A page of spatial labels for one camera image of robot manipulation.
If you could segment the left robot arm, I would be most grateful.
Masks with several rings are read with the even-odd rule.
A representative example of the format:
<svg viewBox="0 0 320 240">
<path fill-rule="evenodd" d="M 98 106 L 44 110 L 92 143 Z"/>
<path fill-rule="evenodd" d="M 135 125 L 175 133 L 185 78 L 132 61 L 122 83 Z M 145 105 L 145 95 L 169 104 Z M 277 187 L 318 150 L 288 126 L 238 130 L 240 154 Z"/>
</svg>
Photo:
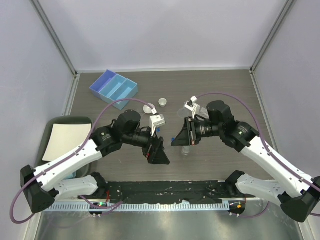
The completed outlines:
<svg viewBox="0 0 320 240">
<path fill-rule="evenodd" d="M 83 178 L 67 179 L 71 173 L 119 151 L 124 144 L 139 147 L 143 156 L 152 165 L 169 165 L 170 160 L 164 151 L 164 139 L 158 137 L 156 129 L 165 125 L 162 114 L 149 118 L 149 126 L 140 126 L 141 115 L 127 110 L 110 125 L 97 128 L 89 139 L 65 155 L 32 168 L 30 165 L 20 171 L 20 183 L 30 210 L 40 213 L 60 197 L 71 193 L 93 196 L 100 200 L 107 192 L 106 181 L 99 173 Z"/>
</svg>

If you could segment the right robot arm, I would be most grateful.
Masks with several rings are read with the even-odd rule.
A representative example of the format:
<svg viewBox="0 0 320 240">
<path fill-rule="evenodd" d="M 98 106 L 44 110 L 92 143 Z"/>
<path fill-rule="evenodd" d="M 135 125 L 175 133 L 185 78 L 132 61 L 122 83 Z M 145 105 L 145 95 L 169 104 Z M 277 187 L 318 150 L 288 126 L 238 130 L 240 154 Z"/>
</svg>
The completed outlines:
<svg viewBox="0 0 320 240">
<path fill-rule="evenodd" d="M 191 116 L 171 146 L 195 146 L 203 138 L 219 137 L 228 147 L 262 167 L 275 182 L 254 178 L 242 171 L 233 172 L 225 181 L 226 193 L 233 198 L 252 195 L 279 206 L 292 220 L 303 223 L 320 202 L 320 178 L 301 171 L 264 142 L 261 134 L 246 122 L 235 120 L 230 107 L 221 100 L 207 105 L 208 117 L 198 115 L 199 105 L 185 103 Z"/>
</svg>

